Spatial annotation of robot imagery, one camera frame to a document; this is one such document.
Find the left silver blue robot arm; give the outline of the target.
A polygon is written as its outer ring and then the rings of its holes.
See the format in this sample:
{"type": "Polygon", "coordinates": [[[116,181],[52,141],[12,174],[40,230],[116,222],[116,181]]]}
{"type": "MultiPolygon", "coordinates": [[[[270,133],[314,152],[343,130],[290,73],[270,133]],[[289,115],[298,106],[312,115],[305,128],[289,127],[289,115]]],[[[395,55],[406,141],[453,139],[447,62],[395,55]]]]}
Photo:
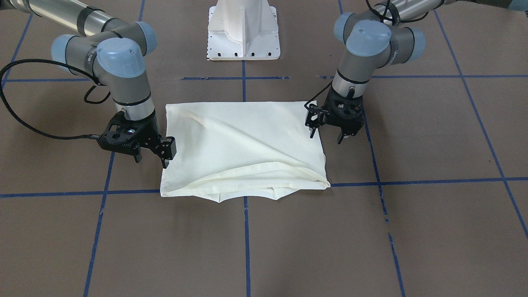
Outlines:
{"type": "Polygon", "coordinates": [[[334,35],[346,50],[322,106],[314,99],[305,103],[305,125],[313,138],[324,125],[339,127],[340,144],[356,135],[365,124],[363,94],[376,69],[405,64],[419,58],[426,47],[424,33],[408,23],[425,18],[445,5],[445,0],[385,0],[368,4],[362,13],[347,12],[338,17],[334,35]]]}

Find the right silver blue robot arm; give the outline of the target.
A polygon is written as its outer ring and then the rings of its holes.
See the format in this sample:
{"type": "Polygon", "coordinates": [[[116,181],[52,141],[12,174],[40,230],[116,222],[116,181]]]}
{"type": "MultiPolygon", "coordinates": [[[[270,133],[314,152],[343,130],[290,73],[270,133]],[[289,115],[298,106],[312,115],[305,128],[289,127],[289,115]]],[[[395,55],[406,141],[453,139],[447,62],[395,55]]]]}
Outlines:
{"type": "Polygon", "coordinates": [[[51,48],[51,60],[23,59],[4,66],[1,76],[24,63],[60,66],[73,75],[107,86],[117,113],[101,134],[82,134],[64,140],[92,139],[103,149],[133,156],[141,149],[156,154],[166,169],[177,149],[174,137],[160,133],[144,56],[157,48],[157,35],[146,22],[125,22],[104,10],[77,0],[2,0],[1,9],[15,9],[50,19],[77,32],[61,35],[51,48]]]}

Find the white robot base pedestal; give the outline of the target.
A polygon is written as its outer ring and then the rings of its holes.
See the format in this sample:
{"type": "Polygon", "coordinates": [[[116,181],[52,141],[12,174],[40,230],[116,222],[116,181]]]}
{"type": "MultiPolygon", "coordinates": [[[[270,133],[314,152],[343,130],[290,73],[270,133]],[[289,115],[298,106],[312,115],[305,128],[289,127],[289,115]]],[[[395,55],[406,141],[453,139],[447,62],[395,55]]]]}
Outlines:
{"type": "Polygon", "coordinates": [[[219,0],[209,8],[208,17],[208,60],[280,58],[277,10],[267,0],[219,0]]]}

